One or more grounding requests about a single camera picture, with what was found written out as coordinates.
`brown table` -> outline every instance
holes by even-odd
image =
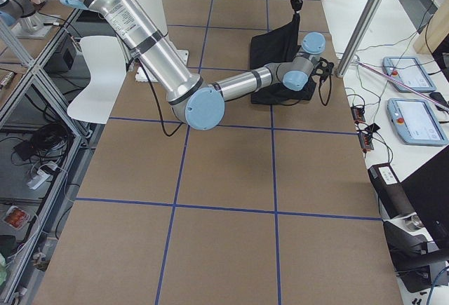
[[[289,0],[163,3],[207,82],[247,69],[250,38],[292,15]],[[321,2],[301,14],[335,59]],[[77,199],[36,305],[401,304],[342,79],[328,107],[245,97],[167,138],[131,73]]]

